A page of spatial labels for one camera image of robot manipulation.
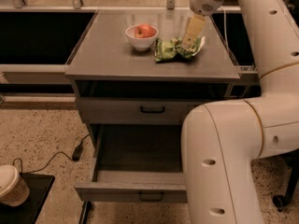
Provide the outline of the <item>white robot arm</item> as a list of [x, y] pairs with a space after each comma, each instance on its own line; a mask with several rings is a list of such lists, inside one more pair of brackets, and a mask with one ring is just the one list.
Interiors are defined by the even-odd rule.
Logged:
[[[210, 15], [223, 0], [190, 0]], [[207, 103], [182, 126], [181, 155], [192, 224], [263, 224], [255, 159], [298, 148], [299, 29], [283, 0], [238, 0], [262, 93]]]

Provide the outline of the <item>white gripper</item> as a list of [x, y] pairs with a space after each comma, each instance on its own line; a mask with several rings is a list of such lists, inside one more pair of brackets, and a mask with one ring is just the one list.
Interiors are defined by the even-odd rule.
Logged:
[[196, 14], [189, 17], [186, 21], [185, 32], [181, 42], [181, 46], [184, 49], [189, 49], [203, 30], [206, 23], [204, 16], [213, 14], [223, 4], [223, 1], [224, 0], [190, 0], [190, 9]]

